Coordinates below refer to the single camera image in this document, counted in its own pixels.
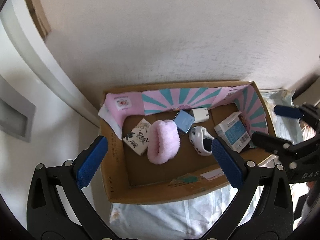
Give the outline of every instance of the small blue box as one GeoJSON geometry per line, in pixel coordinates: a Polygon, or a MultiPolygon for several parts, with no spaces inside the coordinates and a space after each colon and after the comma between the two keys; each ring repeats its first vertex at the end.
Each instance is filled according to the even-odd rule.
{"type": "Polygon", "coordinates": [[[191,114],[188,114],[183,110],[180,110],[173,119],[173,121],[176,123],[178,131],[183,134],[186,134],[188,133],[193,122],[195,121],[195,118],[191,114]]]}

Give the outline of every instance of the white curved trim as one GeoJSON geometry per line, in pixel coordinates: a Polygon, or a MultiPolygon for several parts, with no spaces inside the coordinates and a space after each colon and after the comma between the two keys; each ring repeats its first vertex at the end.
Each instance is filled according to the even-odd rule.
{"type": "Polygon", "coordinates": [[[12,44],[33,72],[67,105],[99,126],[97,109],[54,59],[31,18],[25,0],[8,0],[0,18],[12,44]]]}

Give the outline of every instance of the pink fluffy object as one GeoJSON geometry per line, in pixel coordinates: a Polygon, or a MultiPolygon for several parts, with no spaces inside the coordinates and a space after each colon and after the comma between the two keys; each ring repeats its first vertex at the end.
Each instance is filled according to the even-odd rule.
{"type": "Polygon", "coordinates": [[[177,125],[172,120],[155,121],[149,128],[148,159],[162,164],[175,157],[179,150],[180,137],[177,125]]]}

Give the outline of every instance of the textured blue grip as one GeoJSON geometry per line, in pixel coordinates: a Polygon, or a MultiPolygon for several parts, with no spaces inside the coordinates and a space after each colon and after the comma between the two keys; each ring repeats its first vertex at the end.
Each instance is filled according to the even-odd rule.
{"type": "Polygon", "coordinates": [[[231,187],[240,189],[244,183],[241,169],[217,139],[212,140],[211,150],[231,187]]]}
{"type": "Polygon", "coordinates": [[[108,140],[102,137],[77,171],[77,186],[87,187],[108,151],[108,140]]]}
{"type": "Polygon", "coordinates": [[[289,106],[275,106],[273,111],[276,115],[299,119],[302,118],[303,115],[298,108],[289,107],[289,106]]]}

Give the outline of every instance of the white charger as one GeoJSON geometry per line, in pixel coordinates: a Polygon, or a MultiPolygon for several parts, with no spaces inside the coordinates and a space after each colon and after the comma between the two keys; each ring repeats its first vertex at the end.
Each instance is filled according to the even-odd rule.
{"type": "Polygon", "coordinates": [[[208,108],[206,107],[191,109],[190,114],[195,118],[193,123],[205,122],[210,117],[208,108]]]}

